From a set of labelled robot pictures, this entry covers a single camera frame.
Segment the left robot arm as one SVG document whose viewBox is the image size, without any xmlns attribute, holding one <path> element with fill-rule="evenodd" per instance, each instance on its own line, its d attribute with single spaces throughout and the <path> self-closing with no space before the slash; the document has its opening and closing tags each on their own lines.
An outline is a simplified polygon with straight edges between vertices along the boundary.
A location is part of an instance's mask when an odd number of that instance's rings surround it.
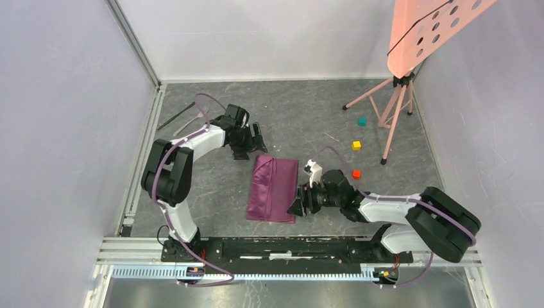
<svg viewBox="0 0 544 308">
<path fill-rule="evenodd" d="M 254 151 L 267 152 L 261 127 L 250 122 L 249 112 L 229 104 L 224 114 L 207 122 L 195 132 L 173 140 L 156 139 L 143 170 L 140 185 L 157 203 L 170 236 L 178 241 L 177 253 L 185 261 L 201 255 L 199 234 L 187 197 L 192 186 L 193 165 L 202 156 L 225 146 L 234 160 L 248 160 Z"/>
</svg>

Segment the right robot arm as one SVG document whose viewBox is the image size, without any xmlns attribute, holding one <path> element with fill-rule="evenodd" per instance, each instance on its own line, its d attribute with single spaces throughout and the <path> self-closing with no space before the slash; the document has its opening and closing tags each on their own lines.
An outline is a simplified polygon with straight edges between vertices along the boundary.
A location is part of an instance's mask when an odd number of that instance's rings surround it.
<svg viewBox="0 0 544 308">
<path fill-rule="evenodd" d="M 323 207 L 335 207 L 353 222 L 381 223 L 370 245 L 379 262 L 402 252 L 429 250 L 458 263 L 475 245 L 482 227 L 479 218 L 437 187 L 408 196 L 384 196 L 356 189 L 338 169 L 325 172 L 320 182 L 299 185 L 287 211 L 306 216 Z"/>
</svg>

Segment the purple cloth napkin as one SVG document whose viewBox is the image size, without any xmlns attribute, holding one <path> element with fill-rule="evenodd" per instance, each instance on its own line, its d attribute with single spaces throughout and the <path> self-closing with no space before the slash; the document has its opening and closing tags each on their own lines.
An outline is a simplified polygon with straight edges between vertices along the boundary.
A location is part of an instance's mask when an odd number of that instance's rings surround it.
<svg viewBox="0 0 544 308">
<path fill-rule="evenodd" d="M 258 155 L 250 182 L 246 219 L 293 224 L 295 216 L 287 210 L 296 198 L 298 181 L 296 159 Z"/>
</svg>

